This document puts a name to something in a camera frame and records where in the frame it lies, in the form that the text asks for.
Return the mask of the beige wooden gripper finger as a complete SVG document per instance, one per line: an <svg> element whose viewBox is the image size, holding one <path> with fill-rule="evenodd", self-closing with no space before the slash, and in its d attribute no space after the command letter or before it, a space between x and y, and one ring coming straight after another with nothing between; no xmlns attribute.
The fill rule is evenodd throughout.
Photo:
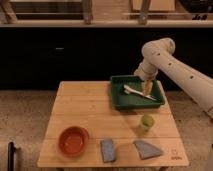
<svg viewBox="0 0 213 171"><path fill-rule="evenodd" d="M142 83L142 87L143 87L143 94L144 95L150 95L151 91L152 91L152 86L153 86L153 82L148 80L148 81L144 81Z"/></svg>

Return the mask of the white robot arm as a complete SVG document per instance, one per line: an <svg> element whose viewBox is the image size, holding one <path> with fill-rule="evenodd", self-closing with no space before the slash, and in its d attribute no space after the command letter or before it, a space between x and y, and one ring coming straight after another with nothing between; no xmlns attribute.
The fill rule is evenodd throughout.
<svg viewBox="0 0 213 171"><path fill-rule="evenodd" d="M213 118L213 79L173 57L175 42L162 38L145 43L143 61L135 70L141 80L153 80L161 70Z"/></svg>

